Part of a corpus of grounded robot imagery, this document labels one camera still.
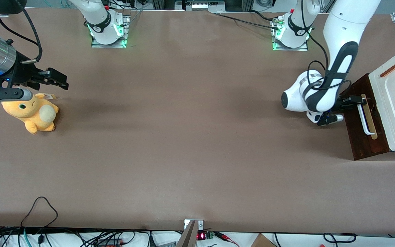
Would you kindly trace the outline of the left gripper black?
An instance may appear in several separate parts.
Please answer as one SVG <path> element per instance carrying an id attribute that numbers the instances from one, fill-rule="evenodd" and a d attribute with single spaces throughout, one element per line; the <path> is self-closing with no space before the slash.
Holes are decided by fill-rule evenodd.
<path id="1" fill-rule="evenodd" d="M 357 109 L 359 104 L 366 104 L 362 96 L 339 97 L 334 106 L 328 111 L 329 115 L 342 114 L 344 111 Z"/>

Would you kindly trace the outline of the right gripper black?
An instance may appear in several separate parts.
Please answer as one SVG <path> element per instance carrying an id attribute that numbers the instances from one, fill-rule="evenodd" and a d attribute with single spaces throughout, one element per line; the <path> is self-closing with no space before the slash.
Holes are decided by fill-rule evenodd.
<path id="1" fill-rule="evenodd" d="M 58 86 L 63 90 L 69 89 L 67 76 L 53 68 L 46 70 L 38 69 L 33 63 L 22 64 L 22 61 L 29 60 L 20 52 L 16 53 L 14 65 L 8 72 L 2 75 L 2 79 L 9 83 L 9 86 L 29 86 L 31 89 L 40 90 L 42 85 Z"/>

